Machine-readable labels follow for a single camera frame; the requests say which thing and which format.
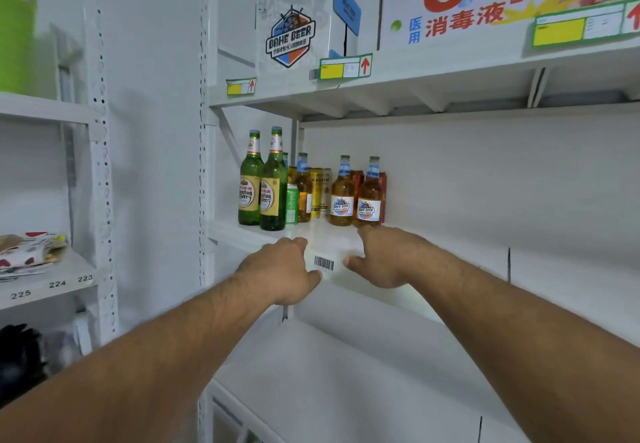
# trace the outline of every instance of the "green can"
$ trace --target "green can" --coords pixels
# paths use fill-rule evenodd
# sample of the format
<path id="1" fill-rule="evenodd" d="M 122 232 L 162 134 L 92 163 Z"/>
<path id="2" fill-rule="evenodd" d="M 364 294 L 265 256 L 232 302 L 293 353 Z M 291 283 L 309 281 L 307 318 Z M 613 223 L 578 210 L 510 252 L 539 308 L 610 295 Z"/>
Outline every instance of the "green can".
<path id="1" fill-rule="evenodd" d="M 285 224 L 295 225 L 298 223 L 298 186 L 292 183 L 287 185 L 287 210 L 284 214 Z"/>

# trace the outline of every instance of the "barcode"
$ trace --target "barcode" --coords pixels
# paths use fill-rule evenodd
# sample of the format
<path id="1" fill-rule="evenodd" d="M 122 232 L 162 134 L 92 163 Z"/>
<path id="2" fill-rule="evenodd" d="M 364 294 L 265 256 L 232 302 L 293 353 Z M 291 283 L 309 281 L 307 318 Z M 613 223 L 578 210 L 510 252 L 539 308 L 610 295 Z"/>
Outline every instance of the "barcode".
<path id="1" fill-rule="evenodd" d="M 333 261 L 330 259 L 316 256 L 314 264 L 321 270 L 326 269 L 327 271 L 333 271 Z"/>

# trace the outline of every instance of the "right arm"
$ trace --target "right arm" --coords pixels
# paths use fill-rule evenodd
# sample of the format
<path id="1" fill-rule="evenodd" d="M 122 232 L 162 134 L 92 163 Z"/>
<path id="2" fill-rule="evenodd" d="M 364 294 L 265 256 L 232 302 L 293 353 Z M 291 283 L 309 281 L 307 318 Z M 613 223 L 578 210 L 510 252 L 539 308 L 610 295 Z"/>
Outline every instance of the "right arm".
<path id="1" fill-rule="evenodd" d="M 400 229 L 358 230 L 372 284 L 409 283 L 534 443 L 640 441 L 640 348 Z"/>

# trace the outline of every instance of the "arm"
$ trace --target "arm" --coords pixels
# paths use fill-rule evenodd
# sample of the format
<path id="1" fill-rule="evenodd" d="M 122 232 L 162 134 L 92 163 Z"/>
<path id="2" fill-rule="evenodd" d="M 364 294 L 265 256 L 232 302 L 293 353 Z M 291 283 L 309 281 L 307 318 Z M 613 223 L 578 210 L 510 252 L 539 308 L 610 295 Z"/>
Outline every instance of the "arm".
<path id="1" fill-rule="evenodd" d="M 306 245 L 264 246 L 225 281 L 28 392 L 0 411 L 0 441 L 170 441 L 260 314 L 299 302 L 320 282 L 305 270 Z"/>
<path id="2" fill-rule="evenodd" d="M 490 275 L 422 237 L 363 227 L 347 268 L 412 285 L 534 443 L 640 439 L 640 348 Z"/>

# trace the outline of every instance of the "green plastic container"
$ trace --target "green plastic container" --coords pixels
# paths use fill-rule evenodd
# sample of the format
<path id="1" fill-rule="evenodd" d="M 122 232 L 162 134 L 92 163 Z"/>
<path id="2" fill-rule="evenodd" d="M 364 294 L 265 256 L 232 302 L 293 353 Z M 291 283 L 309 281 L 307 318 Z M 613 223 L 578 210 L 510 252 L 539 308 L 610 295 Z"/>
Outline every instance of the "green plastic container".
<path id="1" fill-rule="evenodd" d="M 0 0 L 0 91 L 26 94 L 37 0 Z"/>

